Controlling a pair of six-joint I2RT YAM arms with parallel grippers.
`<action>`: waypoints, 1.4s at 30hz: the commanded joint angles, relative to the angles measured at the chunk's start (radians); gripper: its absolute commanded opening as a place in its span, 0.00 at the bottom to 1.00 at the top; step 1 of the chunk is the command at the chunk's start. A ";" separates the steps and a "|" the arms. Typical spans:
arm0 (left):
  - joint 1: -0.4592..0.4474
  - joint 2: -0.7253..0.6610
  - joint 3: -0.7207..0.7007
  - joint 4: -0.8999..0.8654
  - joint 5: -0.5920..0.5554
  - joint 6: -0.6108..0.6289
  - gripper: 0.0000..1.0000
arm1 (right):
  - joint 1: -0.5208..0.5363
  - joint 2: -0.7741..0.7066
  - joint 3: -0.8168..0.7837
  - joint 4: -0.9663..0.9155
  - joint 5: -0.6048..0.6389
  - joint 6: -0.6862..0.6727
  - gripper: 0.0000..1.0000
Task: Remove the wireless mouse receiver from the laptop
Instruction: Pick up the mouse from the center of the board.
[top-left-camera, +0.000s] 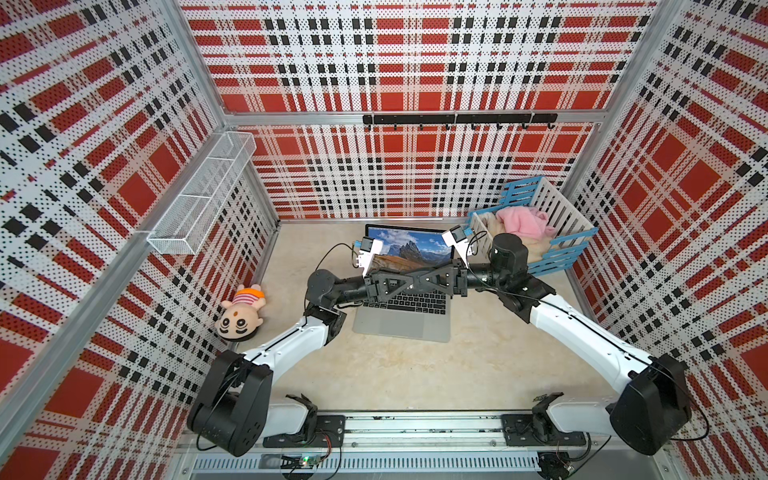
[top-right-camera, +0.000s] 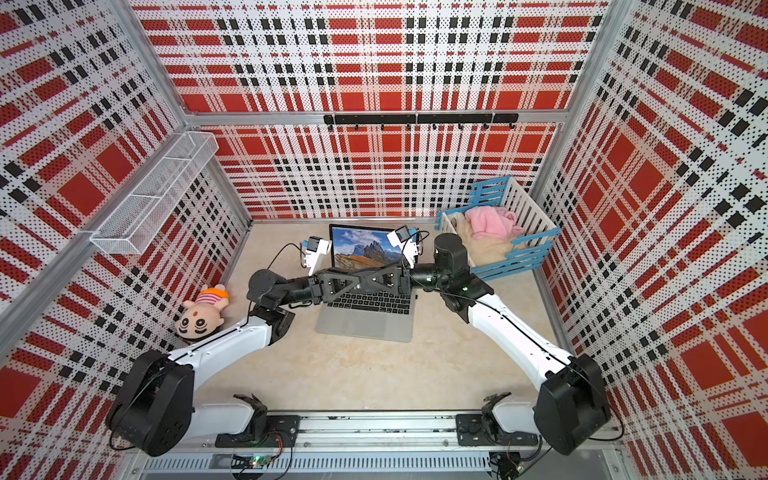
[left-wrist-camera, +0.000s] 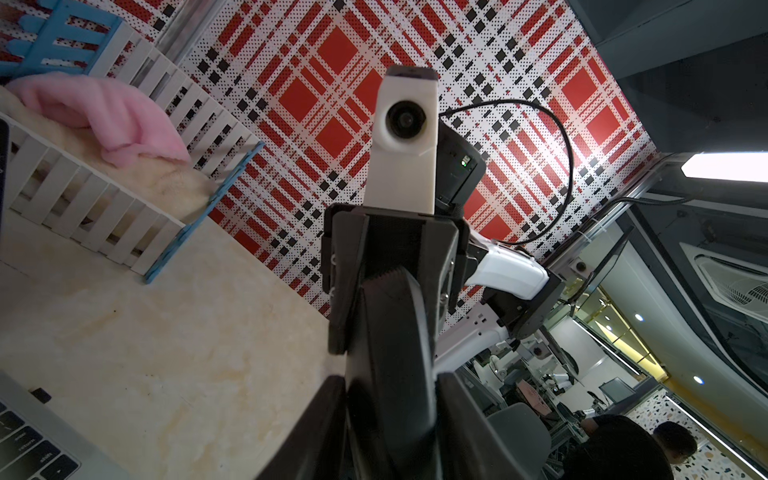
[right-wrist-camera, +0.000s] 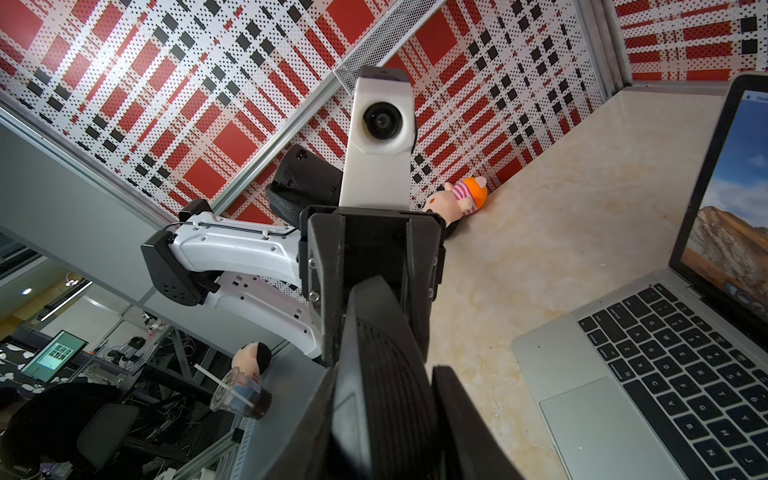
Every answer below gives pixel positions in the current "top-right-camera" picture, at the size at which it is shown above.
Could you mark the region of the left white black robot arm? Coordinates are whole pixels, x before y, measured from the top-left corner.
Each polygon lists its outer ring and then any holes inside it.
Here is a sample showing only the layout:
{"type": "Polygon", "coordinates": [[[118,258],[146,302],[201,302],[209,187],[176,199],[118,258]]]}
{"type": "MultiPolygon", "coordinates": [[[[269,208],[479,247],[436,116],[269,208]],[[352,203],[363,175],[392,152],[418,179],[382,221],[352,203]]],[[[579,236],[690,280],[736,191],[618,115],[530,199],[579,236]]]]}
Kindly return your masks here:
{"type": "Polygon", "coordinates": [[[268,269],[249,280],[245,319],[194,345],[162,353],[150,350],[133,363],[114,400],[105,425],[109,440],[123,440],[157,457],[183,440],[224,437],[234,443],[261,440],[267,408],[253,395],[224,404],[199,404],[197,390],[239,359],[282,339],[293,319],[293,304],[330,304],[346,293],[392,295],[410,291],[400,265],[354,272],[334,269],[286,279],[268,269]]]}

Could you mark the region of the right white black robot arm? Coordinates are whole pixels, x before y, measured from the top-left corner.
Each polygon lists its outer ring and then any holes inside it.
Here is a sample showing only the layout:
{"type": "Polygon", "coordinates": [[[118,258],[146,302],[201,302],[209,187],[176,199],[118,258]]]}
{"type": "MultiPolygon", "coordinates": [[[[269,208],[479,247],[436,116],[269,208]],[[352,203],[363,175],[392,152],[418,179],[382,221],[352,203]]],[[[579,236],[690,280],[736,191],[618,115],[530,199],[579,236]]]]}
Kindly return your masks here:
{"type": "Polygon", "coordinates": [[[471,272],[461,238],[435,238],[434,262],[419,264],[417,232],[403,226],[387,234],[399,252],[397,286],[440,294],[446,307],[493,340],[526,374],[538,392],[531,418],[555,451],[569,455],[611,419],[599,365],[586,354],[572,356],[539,335],[508,308],[485,281],[471,272]]]}

